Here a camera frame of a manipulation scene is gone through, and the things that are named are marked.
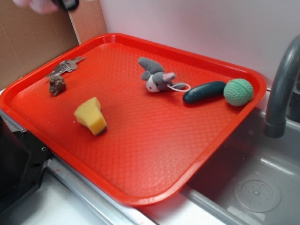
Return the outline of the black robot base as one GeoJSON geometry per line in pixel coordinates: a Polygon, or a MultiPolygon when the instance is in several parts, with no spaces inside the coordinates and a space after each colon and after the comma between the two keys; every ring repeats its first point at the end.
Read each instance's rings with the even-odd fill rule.
{"type": "Polygon", "coordinates": [[[36,192],[50,151],[29,131],[11,131],[0,119],[0,214],[36,192]]]}

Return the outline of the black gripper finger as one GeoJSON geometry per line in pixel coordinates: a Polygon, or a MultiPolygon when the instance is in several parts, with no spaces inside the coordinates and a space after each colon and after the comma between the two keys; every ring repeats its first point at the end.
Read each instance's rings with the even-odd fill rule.
{"type": "Polygon", "coordinates": [[[79,6],[79,0],[52,0],[52,2],[65,11],[74,11],[79,6]]]}

